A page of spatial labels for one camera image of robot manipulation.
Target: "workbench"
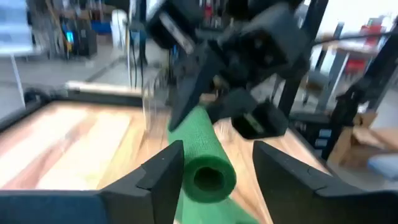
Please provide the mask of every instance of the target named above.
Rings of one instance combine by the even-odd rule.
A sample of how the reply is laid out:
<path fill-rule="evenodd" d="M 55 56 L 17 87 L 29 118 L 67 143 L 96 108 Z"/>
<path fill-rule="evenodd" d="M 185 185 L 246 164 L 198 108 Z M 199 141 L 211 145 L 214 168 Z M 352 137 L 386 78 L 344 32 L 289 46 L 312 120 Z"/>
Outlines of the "workbench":
<path fill-rule="evenodd" d="M 115 95 L 140 92 L 76 83 L 69 88 Z M 102 189 L 168 146 L 167 115 L 162 118 L 156 128 L 163 132 L 153 136 L 145 131 L 142 108 L 50 103 L 0 135 L 0 189 Z M 272 223 L 254 171 L 253 141 L 243 139 L 232 128 L 231 132 L 232 138 L 220 138 L 237 175 L 230 198 L 259 223 Z M 262 141 L 329 174 L 291 130 L 282 137 Z"/>

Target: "cable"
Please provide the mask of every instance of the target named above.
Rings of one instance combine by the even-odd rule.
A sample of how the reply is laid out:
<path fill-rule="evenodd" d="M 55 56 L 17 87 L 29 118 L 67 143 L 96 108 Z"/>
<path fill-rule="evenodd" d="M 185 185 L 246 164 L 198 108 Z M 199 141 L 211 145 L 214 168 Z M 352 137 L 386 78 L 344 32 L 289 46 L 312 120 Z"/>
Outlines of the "cable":
<path fill-rule="evenodd" d="M 141 90 L 143 90 L 144 89 L 144 62 L 143 62 L 143 59 L 140 60 L 140 69 L 141 69 Z"/>
<path fill-rule="evenodd" d="M 137 59 L 136 59 L 136 48 L 134 45 L 134 40 L 132 41 L 132 57 L 134 58 L 134 72 L 135 72 L 134 88 L 137 88 Z"/>
<path fill-rule="evenodd" d="M 327 38 L 327 39 L 321 39 L 321 40 L 314 40 L 312 43 L 312 47 L 328 42 L 333 42 L 333 41 L 342 41 L 342 40 L 351 40 L 351 39 L 362 39 L 362 38 L 367 38 L 367 37 L 384 37 L 384 36 L 390 36 L 390 35 L 398 35 L 398 32 L 381 32 L 377 34 L 355 34 L 355 35 L 345 35 L 342 37 L 332 37 L 332 38 Z"/>
<path fill-rule="evenodd" d="M 122 30 L 120 28 L 119 11 L 116 11 L 116 15 L 118 17 L 118 29 L 119 29 L 119 36 L 120 36 L 119 43 L 120 43 L 120 45 L 123 45 L 123 42 L 122 42 Z"/>

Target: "green foam tube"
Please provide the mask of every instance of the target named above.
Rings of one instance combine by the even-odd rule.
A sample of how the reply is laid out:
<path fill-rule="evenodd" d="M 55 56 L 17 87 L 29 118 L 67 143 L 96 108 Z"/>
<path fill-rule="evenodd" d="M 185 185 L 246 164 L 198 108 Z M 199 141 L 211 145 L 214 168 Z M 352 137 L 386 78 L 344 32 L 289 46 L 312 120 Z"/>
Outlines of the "green foam tube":
<path fill-rule="evenodd" d="M 230 198 L 216 203 L 192 201 L 181 191 L 175 219 L 181 224 L 258 224 Z"/>
<path fill-rule="evenodd" d="M 180 126 L 168 133 L 169 142 L 182 140 L 184 175 L 182 188 L 194 202 L 224 200 L 235 188 L 236 174 L 217 139 L 206 110 L 197 106 Z"/>

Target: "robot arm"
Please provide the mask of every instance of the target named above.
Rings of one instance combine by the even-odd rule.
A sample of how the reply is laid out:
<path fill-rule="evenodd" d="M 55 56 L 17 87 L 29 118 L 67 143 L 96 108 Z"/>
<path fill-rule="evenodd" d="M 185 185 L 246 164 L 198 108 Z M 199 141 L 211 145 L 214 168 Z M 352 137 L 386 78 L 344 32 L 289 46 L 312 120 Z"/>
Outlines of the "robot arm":
<path fill-rule="evenodd" d="M 164 1 L 146 27 L 161 47 L 178 45 L 187 54 L 172 68 L 177 91 L 169 129 L 183 121 L 216 80 L 222 94 L 207 108 L 213 123 L 230 117 L 247 139 L 284 134 L 287 118 L 271 102 L 257 102 L 250 91 L 275 72 L 283 78 L 301 78 L 282 73 L 298 61 L 308 66 L 310 41 L 293 17 L 295 3 L 266 1 L 261 11 L 256 11 L 258 2 L 243 3 L 248 6 L 245 19 L 249 22 L 225 30 L 217 39 L 199 42 L 194 32 L 199 6 L 183 2 Z"/>

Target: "red object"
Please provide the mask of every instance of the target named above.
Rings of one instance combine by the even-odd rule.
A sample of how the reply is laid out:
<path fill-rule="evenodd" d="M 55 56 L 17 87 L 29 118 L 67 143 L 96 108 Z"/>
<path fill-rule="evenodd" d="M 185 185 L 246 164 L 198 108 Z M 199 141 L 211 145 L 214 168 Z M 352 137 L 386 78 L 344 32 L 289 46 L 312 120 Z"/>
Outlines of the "red object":
<path fill-rule="evenodd" d="M 362 26 L 361 32 L 365 34 L 378 34 L 381 32 L 383 26 L 376 25 L 376 26 Z M 376 46 L 380 41 L 380 37 L 368 37 L 365 40 L 365 44 L 369 46 Z"/>
<path fill-rule="evenodd" d="M 377 34 L 382 29 L 381 25 L 376 26 L 362 26 L 361 33 L 364 34 Z M 380 37 L 368 37 L 365 40 L 365 45 L 375 47 L 380 41 Z M 366 62 L 368 59 L 350 57 L 345 66 L 345 73 L 359 73 L 365 70 Z"/>
<path fill-rule="evenodd" d="M 209 18 L 213 15 L 213 9 L 211 8 L 211 6 L 206 5 L 205 6 L 205 17 Z"/>

